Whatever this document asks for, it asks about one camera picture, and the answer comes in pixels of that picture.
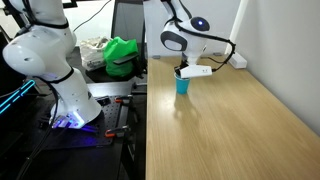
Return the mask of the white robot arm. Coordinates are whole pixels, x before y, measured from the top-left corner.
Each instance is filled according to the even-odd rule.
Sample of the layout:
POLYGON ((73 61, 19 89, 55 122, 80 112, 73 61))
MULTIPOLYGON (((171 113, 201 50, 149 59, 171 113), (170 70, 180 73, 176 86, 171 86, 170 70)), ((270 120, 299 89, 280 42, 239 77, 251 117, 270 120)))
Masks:
MULTIPOLYGON (((3 49, 6 63, 15 71, 36 76, 49 83, 59 95, 51 111, 53 127, 80 129, 94 120, 101 105, 92 97, 81 72, 71 67, 66 56, 76 44, 63 11, 62 0, 3 0, 10 11, 25 15, 29 21, 23 33, 3 49)), ((193 17, 181 0, 161 0, 170 19, 161 33, 162 44, 186 56, 176 68, 182 79, 207 76, 209 66, 197 63, 206 45, 209 23, 193 17)))

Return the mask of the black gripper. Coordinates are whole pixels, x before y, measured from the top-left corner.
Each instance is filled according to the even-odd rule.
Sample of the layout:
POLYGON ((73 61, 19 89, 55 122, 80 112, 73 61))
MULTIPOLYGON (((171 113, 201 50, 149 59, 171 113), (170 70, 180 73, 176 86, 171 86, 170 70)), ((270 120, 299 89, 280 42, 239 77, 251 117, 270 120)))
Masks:
POLYGON ((181 63, 180 63, 178 66, 174 67, 174 72, 175 72, 177 75, 181 76, 181 72, 180 72, 180 71, 181 71, 183 68, 186 68, 186 67, 188 67, 187 61, 181 60, 181 63))

